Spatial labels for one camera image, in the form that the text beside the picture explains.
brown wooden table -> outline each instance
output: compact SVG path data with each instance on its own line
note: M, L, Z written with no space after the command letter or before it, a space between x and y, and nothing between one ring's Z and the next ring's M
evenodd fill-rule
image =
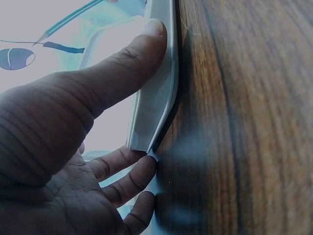
M158 149L158 226L312 234L313 1L177 3L180 85Z

